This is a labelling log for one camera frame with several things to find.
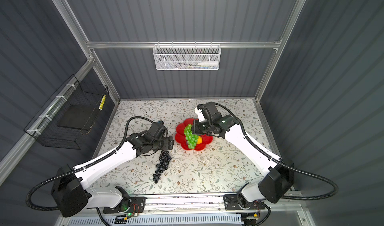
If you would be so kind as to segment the black fake grape bunch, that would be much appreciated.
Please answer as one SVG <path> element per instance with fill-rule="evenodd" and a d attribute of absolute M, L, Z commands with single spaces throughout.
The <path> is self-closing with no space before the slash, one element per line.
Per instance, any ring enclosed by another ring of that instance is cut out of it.
<path fill-rule="evenodd" d="M 159 163 L 156 164 L 156 170 L 153 174 L 153 181 L 157 184 L 161 178 L 161 175 L 164 171 L 168 170 L 170 161 L 172 157 L 170 155 L 170 151 L 162 151 L 159 156 Z"/>

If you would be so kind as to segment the yellow fake pear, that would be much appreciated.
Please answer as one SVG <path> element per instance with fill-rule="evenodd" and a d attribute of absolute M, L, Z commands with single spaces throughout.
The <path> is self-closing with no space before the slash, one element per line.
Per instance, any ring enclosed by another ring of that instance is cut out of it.
<path fill-rule="evenodd" d="M 202 142 L 203 142 L 203 138 L 201 136 L 198 136 L 197 145 L 201 144 Z"/>

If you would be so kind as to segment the green fake grape bunch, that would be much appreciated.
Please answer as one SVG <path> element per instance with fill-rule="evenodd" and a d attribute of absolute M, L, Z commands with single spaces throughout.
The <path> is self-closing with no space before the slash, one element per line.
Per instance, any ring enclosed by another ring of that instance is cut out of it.
<path fill-rule="evenodd" d="M 197 146 L 197 139 L 198 135 L 194 135 L 192 132 L 192 126 L 191 124 L 188 124 L 184 129 L 184 135 L 187 140 L 187 146 L 189 149 L 194 150 Z"/>

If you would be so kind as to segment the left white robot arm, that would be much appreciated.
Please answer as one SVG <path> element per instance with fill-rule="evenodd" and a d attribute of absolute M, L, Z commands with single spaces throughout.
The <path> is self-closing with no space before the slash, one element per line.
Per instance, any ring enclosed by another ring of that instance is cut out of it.
<path fill-rule="evenodd" d="M 37 184 L 27 193 L 26 205 L 36 211 L 60 211 L 65 218 L 72 217 L 84 209 L 104 207 L 116 209 L 119 213 L 133 212 L 134 203 L 122 187 L 117 186 L 105 192 L 93 191 L 90 187 L 112 169 L 138 156 L 173 149 L 174 139 L 168 135 L 163 121 L 151 121 L 148 130 L 129 135 L 129 124 L 135 119 L 136 117 L 128 119 L 122 141 L 117 147 L 75 167 L 59 168 L 56 176 Z M 49 183 L 53 184 L 51 196 L 56 205 L 47 207 L 33 203 L 33 194 Z"/>

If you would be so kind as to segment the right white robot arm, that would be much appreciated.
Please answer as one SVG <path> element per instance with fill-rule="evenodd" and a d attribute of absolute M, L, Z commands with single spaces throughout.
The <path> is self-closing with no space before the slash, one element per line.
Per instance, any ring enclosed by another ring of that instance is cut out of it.
<path fill-rule="evenodd" d="M 246 131 L 243 122 L 233 112 L 223 116 L 219 103 L 208 102 L 195 108 L 198 118 L 192 125 L 194 135 L 215 136 L 236 146 L 257 167 L 263 176 L 258 183 L 247 183 L 237 192 L 238 204 L 245 208 L 254 201 L 267 200 L 277 203 L 280 199 L 315 201 L 330 198 L 339 192 L 338 185 L 323 176 L 295 168 L 290 160 L 282 160 L 260 144 Z M 301 174 L 332 186 L 332 190 L 317 196 L 288 196 L 295 182 L 295 174 Z"/>

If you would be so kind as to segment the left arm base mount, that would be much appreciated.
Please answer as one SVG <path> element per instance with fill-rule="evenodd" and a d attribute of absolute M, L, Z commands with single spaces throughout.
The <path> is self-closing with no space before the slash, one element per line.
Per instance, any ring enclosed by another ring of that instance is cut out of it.
<path fill-rule="evenodd" d="M 144 211 L 146 197 L 130 197 L 123 200 L 115 208 L 103 208 L 104 214 L 140 214 Z"/>

